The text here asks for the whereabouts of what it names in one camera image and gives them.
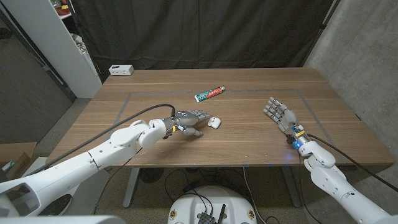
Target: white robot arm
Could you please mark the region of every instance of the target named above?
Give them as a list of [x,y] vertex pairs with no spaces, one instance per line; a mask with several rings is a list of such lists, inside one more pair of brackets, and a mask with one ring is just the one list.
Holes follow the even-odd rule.
[[301,156],[308,157],[304,164],[316,186],[340,203],[358,223],[390,223],[391,216],[386,211],[349,184],[335,166],[333,155],[307,136],[291,109],[273,97],[268,103],[264,112],[279,125]]
[[[95,148],[61,162],[45,171],[0,183],[0,217],[36,216],[65,192],[107,166],[124,162],[143,148],[169,137],[178,127],[185,134],[202,135],[192,125],[210,118],[204,111],[179,111],[173,118],[143,120],[115,131],[109,140]],[[13,189],[26,194],[10,195]]]

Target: power strip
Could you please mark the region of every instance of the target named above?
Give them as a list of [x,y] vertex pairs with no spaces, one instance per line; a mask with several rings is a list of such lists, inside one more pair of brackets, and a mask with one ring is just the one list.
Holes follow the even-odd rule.
[[112,65],[109,68],[111,75],[131,75],[133,71],[132,65]]

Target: blue led light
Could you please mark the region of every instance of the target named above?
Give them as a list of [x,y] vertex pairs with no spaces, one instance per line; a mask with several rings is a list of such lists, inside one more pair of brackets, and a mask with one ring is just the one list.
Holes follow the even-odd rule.
[[297,140],[294,141],[292,145],[293,145],[293,148],[296,149],[296,150],[299,149],[300,146],[301,146],[301,144]]

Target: cardboard box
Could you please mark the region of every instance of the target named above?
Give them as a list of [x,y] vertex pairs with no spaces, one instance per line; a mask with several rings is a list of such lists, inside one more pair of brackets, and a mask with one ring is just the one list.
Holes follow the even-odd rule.
[[7,172],[9,180],[20,178],[29,168],[31,157],[36,142],[0,144],[0,166],[6,165],[9,161],[17,161]]
[[31,158],[35,147],[36,142],[0,144],[0,166],[3,167],[11,160],[17,161],[23,153]]

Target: concrete wall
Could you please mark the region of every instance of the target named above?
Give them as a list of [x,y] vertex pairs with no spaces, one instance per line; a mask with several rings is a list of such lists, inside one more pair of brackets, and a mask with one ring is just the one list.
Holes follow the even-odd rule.
[[[304,67],[316,68],[398,159],[398,1],[341,1]],[[379,173],[395,186],[397,174],[397,165]],[[373,178],[354,186],[398,214],[398,193]],[[311,206],[322,223],[352,222],[325,200]]]

